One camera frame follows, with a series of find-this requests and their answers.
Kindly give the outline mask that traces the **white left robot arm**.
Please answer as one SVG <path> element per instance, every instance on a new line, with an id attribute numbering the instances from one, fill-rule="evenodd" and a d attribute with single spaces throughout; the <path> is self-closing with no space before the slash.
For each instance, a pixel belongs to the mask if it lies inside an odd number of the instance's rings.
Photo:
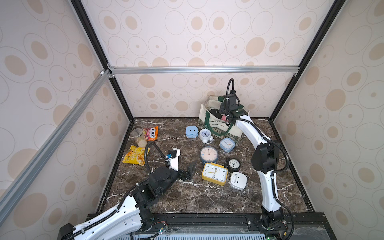
<path id="1" fill-rule="evenodd" d="M 155 142 L 149 142 L 144 150 L 145 158 L 148 157 L 149 148 L 155 148 L 166 164 L 152 171 L 148 161 L 145 161 L 148 178 L 132 186 L 111 209 L 82 224 L 73 226 L 68 223 L 61 227 L 59 240 L 115 240 L 152 227 L 155 217 L 150 208 L 174 182 L 191 180 L 197 163 L 190 163 L 183 171 L 178 169 L 179 156 L 176 149 L 169 150 L 165 155 Z"/>

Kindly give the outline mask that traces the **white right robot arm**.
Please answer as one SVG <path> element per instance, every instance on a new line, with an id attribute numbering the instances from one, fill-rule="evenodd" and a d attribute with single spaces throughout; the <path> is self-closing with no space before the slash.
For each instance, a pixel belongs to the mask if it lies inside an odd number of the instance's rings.
<path id="1" fill-rule="evenodd" d="M 239 128 L 255 148 L 251 163 L 259 175 L 262 188 L 261 224 L 266 230 L 273 230 L 284 221 L 284 210 L 288 210 L 278 197 L 277 173 L 288 169 L 290 157 L 279 143 L 271 140 L 257 127 L 248 112 L 241 107 L 234 79 L 228 82 L 219 111 L 226 116 L 226 125 Z"/>

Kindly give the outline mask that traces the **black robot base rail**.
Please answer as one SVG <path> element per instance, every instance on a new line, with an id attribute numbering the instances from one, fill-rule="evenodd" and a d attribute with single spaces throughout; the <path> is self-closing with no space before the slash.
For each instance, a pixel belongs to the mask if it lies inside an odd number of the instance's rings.
<path id="1" fill-rule="evenodd" d="M 323 213 L 293 213 L 270 231 L 261 214 L 155 214 L 151 228 L 121 234 L 119 240 L 334 240 L 336 236 Z"/>

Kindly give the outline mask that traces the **small black round clock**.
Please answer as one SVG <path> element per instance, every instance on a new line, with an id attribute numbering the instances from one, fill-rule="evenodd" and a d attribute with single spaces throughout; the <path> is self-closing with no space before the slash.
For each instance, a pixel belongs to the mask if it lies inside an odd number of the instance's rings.
<path id="1" fill-rule="evenodd" d="M 235 158 L 227 158 L 224 167 L 232 174 L 240 170 L 241 163 Z"/>

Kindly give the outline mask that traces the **blue round clock beige face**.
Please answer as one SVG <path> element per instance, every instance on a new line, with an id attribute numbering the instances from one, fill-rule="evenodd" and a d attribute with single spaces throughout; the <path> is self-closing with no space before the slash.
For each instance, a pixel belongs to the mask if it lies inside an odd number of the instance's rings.
<path id="1" fill-rule="evenodd" d="M 200 159 L 205 163 L 217 163 L 219 159 L 218 150 L 212 146 L 203 147 L 200 151 Z"/>

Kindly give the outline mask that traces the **light blue square clock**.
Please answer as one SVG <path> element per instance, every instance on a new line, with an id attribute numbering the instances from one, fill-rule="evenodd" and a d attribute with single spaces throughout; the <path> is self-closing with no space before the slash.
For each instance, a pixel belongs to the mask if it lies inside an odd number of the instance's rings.
<path id="1" fill-rule="evenodd" d="M 196 126 L 187 126 L 185 134 L 188 139 L 195 139 L 199 135 L 199 130 Z"/>

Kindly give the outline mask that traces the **small white round clock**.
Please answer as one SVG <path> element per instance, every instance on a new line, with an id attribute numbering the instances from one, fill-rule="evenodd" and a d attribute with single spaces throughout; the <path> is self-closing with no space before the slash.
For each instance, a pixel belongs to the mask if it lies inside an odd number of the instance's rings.
<path id="1" fill-rule="evenodd" d="M 211 144 L 213 142 L 212 133 L 208 129 L 201 129 L 199 132 L 199 138 L 203 144 Z"/>

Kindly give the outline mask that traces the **black-backed white twin-bell clock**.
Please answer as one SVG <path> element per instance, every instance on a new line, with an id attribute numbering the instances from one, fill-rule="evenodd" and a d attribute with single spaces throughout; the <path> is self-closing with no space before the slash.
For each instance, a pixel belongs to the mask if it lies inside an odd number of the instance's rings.
<path id="1" fill-rule="evenodd" d="M 209 112 L 217 119 L 222 119 L 222 114 L 220 113 L 220 111 L 218 109 L 210 109 Z"/>

